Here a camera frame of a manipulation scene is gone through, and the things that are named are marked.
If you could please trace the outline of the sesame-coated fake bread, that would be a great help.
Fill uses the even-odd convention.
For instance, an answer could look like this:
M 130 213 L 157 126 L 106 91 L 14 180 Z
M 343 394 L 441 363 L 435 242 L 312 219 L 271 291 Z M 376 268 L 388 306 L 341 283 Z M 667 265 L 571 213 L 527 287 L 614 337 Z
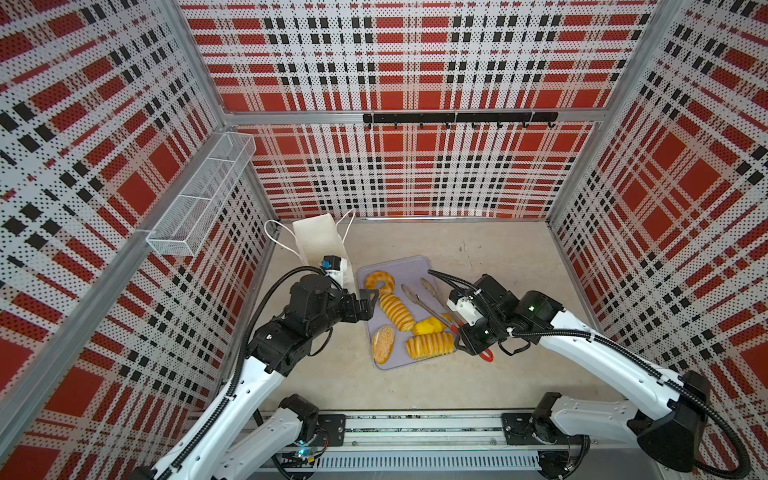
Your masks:
M 371 350 L 372 357 L 376 364 L 385 364 L 393 350 L 396 339 L 396 330 L 391 325 L 380 327 L 372 336 Z

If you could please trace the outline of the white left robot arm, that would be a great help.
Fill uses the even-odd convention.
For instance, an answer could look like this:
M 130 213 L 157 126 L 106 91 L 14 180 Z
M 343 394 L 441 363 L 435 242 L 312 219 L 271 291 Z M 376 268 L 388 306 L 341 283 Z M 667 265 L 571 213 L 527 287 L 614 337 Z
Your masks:
M 313 341 L 340 323 L 367 322 L 379 300 L 376 289 L 351 292 L 328 271 L 299 266 L 267 291 L 272 296 L 297 281 L 281 314 L 258 326 L 266 303 L 248 323 L 229 381 L 187 433 L 152 466 L 139 466 L 132 479 L 247 479 L 284 448 L 309 443 L 317 428 L 317 407 L 294 394 L 246 437 L 240 435 L 261 404 L 298 363 L 315 356 Z

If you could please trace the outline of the white flowered paper bag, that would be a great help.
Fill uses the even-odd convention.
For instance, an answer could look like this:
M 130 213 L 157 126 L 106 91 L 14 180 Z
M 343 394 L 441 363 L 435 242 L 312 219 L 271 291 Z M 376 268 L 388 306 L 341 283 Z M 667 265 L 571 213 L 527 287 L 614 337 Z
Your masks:
M 354 280 L 353 266 L 344 242 L 354 221 L 355 214 L 356 210 L 350 209 L 339 220 L 335 220 L 330 213 L 325 213 L 294 221 L 291 227 L 282 225 L 277 220 L 267 220 L 264 222 L 263 227 L 265 235 L 269 240 L 295 254 L 300 258 L 303 265 L 320 266 L 325 255 L 336 255 L 347 259 L 352 268 Z M 284 228 L 294 239 L 296 248 L 291 248 L 274 237 L 271 234 L 271 226 Z M 354 286 L 350 291 L 353 291 L 355 288 L 356 283 L 354 280 Z

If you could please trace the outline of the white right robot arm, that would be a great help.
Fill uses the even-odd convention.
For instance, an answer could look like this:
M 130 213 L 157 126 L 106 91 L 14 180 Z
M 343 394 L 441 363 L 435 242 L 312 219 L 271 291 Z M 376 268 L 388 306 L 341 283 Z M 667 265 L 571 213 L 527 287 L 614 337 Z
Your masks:
M 448 309 L 464 321 L 458 349 L 478 355 L 509 338 L 521 339 L 574 362 L 622 395 L 620 402 L 582 402 L 546 394 L 532 417 L 541 440 L 557 434 L 609 438 L 635 443 L 655 462 L 678 472 L 698 470 L 722 479 L 744 479 L 751 472 L 745 443 L 709 402 L 711 384 L 705 376 L 644 359 L 540 291 L 516 297 L 490 275 L 469 282 L 436 270 L 430 274 L 452 288 Z M 718 468 L 699 459 L 708 423 L 730 442 L 734 467 Z

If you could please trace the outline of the large spiral fake bread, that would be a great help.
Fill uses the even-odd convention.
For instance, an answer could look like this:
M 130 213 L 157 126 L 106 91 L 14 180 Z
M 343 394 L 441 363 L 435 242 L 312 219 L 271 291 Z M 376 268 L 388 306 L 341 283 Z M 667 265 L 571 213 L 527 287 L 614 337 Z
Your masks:
M 449 332 L 413 336 L 406 341 L 406 351 L 412 360 L 425 360 L 455 352 L 454 337 Z

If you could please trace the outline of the red-handled steel tongs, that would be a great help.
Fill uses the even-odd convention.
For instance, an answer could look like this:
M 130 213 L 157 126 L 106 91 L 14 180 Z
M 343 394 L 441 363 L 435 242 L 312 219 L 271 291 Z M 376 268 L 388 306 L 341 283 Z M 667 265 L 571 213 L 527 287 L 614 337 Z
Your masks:
M 448 308 L 447 303 L 440 298 L 438 290 L 429 280 L 421 278 L 420 284 L 421 287 L 418 290 L 407 284 L 401 285 L 400 288 L 411 303 L 438 318 L 454 335 L 458 335 L 463 320 Z

